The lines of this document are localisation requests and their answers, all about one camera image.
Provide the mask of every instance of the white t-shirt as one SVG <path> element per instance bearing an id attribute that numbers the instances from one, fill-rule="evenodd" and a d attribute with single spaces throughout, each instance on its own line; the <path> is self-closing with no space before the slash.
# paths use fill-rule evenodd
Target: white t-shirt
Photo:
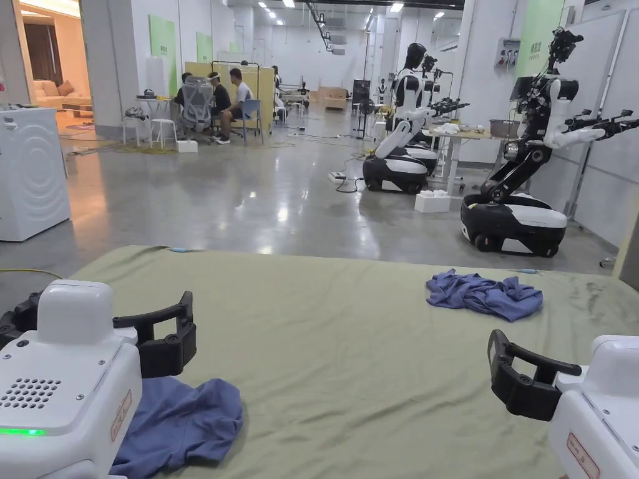
<path id="1" fill-rule="evenodd" d="M 235 97 L 237 103 L 244 102 L 253 98 L 253 92 L 246 83 L 242 82 L 238 85 L 238 94 Z"/>

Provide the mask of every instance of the white box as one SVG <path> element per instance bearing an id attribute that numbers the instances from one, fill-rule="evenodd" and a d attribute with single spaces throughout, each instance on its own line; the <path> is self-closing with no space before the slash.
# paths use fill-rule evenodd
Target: white box
<path id="1" fill-rule="evenodd" d="M 178 141 L 178 153 L 197 153 L 197 141 L 182 140 Z"/>
<path id="2" fill-rule="evenodd" d="M 450 196 L 443 190 L 422 191 L 415 198 L 415 209 L 420 213 L 445 213 L 450 210 Z"/>

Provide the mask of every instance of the polished floor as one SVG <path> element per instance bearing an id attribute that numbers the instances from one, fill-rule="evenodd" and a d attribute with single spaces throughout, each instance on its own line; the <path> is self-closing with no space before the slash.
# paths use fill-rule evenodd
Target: polished floor
<path id="1" fill-rule="evenodd" d="M 137 244 L 609 273 L 599 267 L 610 255 L 605 246 L 576 226 L 552 259 L 483 254 L 461 235 L 459 201 L 449 213 L 421 215 L 411 196 L 336 192 L 327 174 L 371 145 L 318 137 L 352 134 L 351 122 L 348 114 L 316 109 L 291 117 L 289 128 L 274 128 L 264 146 L 249 137 L 245 147 L 234 137 L 231 145 L 200 146 L 198 154 L 106 150 L 67 156 L 72 220 L 23 243 L 0 244 L 0 268 L 39 268 L 67 277 L 114 248 Z M 294 126 L 317 137 L 292 136 L 298 132 Z M 104 144 L 85 141 L 95 139 L 93 133 L 64 128 L 61 133 L 65 151 Z M 347 166 L 349 177 L 361 175 L 357 159 Z M 477 182 L 486 175 L 466 173 Z M 353 189 L 353 183 L 344 189 Z M 51 279 L 1 274 L 0 308 L 12 308 Z"/>

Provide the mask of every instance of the power strip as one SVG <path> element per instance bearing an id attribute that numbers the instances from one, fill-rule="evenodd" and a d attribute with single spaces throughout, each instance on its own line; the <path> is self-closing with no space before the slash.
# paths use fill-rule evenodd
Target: power strip
<path id="1" fill-rule="evenodd" d="M 339 171 L 332 171 L 328 173 L 328 179 L 336 184 L 341 184 L 346 181 L 346 175 L 344 173 L 340 173 Z"/>

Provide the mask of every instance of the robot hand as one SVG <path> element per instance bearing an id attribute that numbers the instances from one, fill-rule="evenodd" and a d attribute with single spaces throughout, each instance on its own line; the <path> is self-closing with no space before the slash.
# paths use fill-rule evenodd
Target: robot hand
<path id="1" fill-rule="evenodd" d="M 600 336 L 590 366 L 578 366 L 527 351 L 495 330 L 488 343 L 491 389 L 511 414 L 550 422 L 549 443 L 566 477 L 636 479 L 638 347 L 638 337 Z M 537 366 L 533 378 L 513 369 L 515 358 Z"/>

